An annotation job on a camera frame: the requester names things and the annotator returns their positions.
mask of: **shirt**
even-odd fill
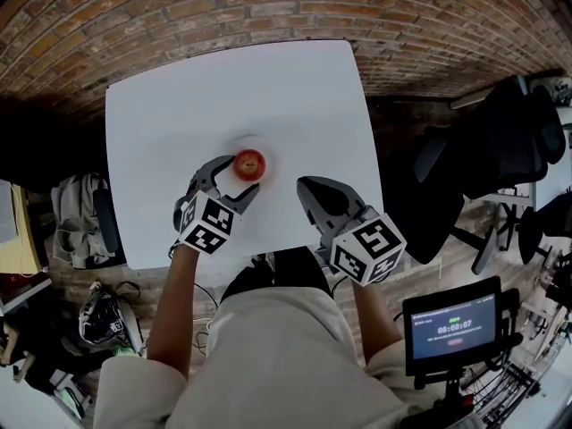
[[[315,288],[265,288],[227,298],[204,365],[184,376],[141,357],[104,362],[96,429],[397,427],[442,398],[405,376],[404,342],[366,370],[335,302]]]

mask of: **brick wall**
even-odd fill
[[[46,97],[83,119],[102,113],[109,84],[157,65],[345,38],[368,95],[457,97],[514,73],[572,72],[552,9],[548,0],[5,0],[0,94]]]

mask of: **wooden floor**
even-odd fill
[[[462,215],[458,220],[458,226],[484,236],[490,225],[495,222],[497,210],[492,204],[480,201],[467,201]],[[554,250],[569,247],[568,240],[553,240]],[[391,312],[397,314],[401,311],[401,302],[404,299],[445,290],[470,282],[477,281],[492,275],[499,275],[505,288],[518,287],[521,290],[521,299],[525,299],[532,292],[534,279],[542,267],[542,257],[536,255],[528,265],[523,265],[517,251],[517,236],[508,252],[496,252],[484,272],[478,277],[470,270],[475,259],[476,251],[468,245],[450,237],[439,255],[428,265],[420,265],[411,257],[404,255],[398,268],[391,277],[381,283],[387,296]],[[239,269],[248,260],[225,262],[220,267],[199,267],[197,281],[209,290],[216,299],[220,299],[229,281],[236,275]],[[139,318],[140,326],[146,339],[156,304],[164,284],[167,269],[154,269],[146,271],[132,271],[126,265],[117,266],[97,271],[73,270],[68,265],[51,260],[50,275],[54,280],[54,289],[61,291],[61,297],[70,301],[78,310],[85,303],[89,295],[89,286],[99,280],[106,284],[117,284],[123,281],[131,281],[141,288],[141,296],[137,297],[136,291],[130,292],[130,300]],[[339,277],[328,275],[331,285],[339,280]],[[353,299],[353,292],[348,281],[343,282],[335,293],[335,300],[340,306],[342,313],[347,318],[354,333],[355,342],[358,345],[359,361],[361,357],[361,339],[358,327],[358,315]],[[195,332],[205,332],[206,323],[215,314],[215,305],[210,298],[201,290],[195,292]],[[205,335],[199,336],[200,344],[204,344]],[[204,362],[204,355],[197,349],[193,349],[191,374]],[[82,384],[97,395],[98,373],[84,377]],[[84,425],[91,427],[93,412],[88,412]]]

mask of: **shirt sleeve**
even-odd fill
[[[94,428],[163,428],[186,387],[183,375],[165,364],[112,357],[101,369]]]
[[[432,408],[445,395],[444,387],[438,384],[428,384],[421,391],[415,389],[414,377],[405,375],[404,340],[376,353],[369,360],[366,372],[387,386],[412,413]]]

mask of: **person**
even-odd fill
[[[366,369],[307,248],[274,253],[229,285],[187,385],[198,252],[177,247],[147,359],[102,368],[95,428],[394,427],[433,406],[435,386],[405,376],[404,341],[379,285],[353,284]]]
[[[28,308],[4,316],[3,335],[5,347],[0,348],[0,364],[11,366],[23,358],[24,363],[13,380],[22,380],[37,391],[56,396],[76,409],[78,403],[65,390],[57,390],[50,382],[56,370],[66,374],[84,375],[101,368],[101,365],[122,349],[103,350],[83,356],[75,356],[58,339],[54,329],[41,316],[33,315]]]

